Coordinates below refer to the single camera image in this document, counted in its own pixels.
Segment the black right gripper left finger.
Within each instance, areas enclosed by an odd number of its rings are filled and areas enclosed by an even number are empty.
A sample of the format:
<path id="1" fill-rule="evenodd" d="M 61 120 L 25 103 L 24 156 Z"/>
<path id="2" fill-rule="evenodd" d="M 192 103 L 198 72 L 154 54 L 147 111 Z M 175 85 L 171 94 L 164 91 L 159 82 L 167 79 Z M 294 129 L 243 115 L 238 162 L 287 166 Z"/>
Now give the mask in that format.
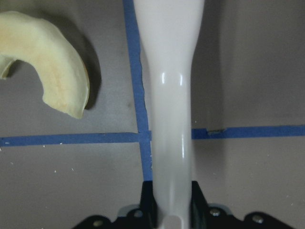
<path id="1" fill-rule="evenodd" d="M 139 220 L 143 229 L 156 229 L 158 226 L 158 209 L 153 195 L 152 181 L 142 183 L 139 211 L 142 213 Z"/>

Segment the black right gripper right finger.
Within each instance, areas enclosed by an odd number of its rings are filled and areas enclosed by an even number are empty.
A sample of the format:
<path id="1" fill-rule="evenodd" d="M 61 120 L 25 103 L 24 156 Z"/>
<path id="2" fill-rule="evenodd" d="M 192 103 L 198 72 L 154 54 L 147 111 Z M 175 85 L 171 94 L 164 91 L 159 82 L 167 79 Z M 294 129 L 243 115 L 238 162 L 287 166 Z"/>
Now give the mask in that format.
<path id="1" fill-rule="evenodd" d="M 207 229 L 209 207 L 197 181 L 192 181 L 191 194 L 191 228 Z"/>

